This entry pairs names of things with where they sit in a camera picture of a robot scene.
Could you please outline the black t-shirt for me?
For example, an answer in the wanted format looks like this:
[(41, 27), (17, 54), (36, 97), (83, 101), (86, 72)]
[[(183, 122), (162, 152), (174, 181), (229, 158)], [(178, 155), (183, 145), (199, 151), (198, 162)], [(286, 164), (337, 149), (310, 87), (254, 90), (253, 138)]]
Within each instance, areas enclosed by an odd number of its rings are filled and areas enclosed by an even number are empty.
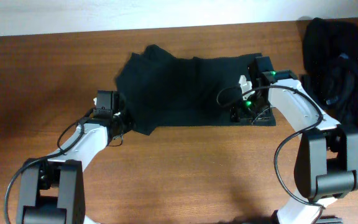
[(239, 79), (258, 56), (176, 58), (158, 45), (133, 53), (116, 77), (133, 130), (150, 135), (161, 126), (235, 125), (222, 105), (240, 97)]

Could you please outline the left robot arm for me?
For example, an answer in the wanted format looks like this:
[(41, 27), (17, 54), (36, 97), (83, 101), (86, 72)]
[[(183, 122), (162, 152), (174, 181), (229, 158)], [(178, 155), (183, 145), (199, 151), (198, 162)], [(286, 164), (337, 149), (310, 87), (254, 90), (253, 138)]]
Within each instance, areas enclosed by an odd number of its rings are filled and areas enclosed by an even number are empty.
[(17, 223), (92, 223), (86, 214), (83, 173), (102, 150), (132, 129), (125, 96), (99, 90), (94, 107), (72, 123), (74, 133), (57, 149), (29, 158), (14, 174), (20, 178)]

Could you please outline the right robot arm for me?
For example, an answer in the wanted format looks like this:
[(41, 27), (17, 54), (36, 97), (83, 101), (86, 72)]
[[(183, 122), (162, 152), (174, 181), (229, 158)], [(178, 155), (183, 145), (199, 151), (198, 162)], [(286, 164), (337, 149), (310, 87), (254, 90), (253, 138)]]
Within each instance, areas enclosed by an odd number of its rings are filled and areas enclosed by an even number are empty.
[[(242, 75), (237, 85), (240, 99), (229, 105), (231, 121), (247, 118), (253, 123), (276, 108), (294, 130), (273, 156), (275, 175), (290, 198), (267, 223), (342, 223), (322, 214), (358, 190), (358, 129), (330, 117), (292, 71), (274, 70), (269, 57), (255, 58), (248, 70), (249, 76)], [(300, 145), (293, 171), (296, 189), (291, 191), (280, 175), (278, 155), (295, 137)]]

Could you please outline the pile of black clothes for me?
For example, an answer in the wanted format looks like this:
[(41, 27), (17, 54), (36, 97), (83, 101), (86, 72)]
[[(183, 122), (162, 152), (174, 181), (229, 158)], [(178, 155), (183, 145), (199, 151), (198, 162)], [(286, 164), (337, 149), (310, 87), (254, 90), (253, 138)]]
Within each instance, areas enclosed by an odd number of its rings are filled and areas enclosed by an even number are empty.
[(302, 47), (304, 89), (340, 123), (358, 128), (358, 26), (316, 17)]

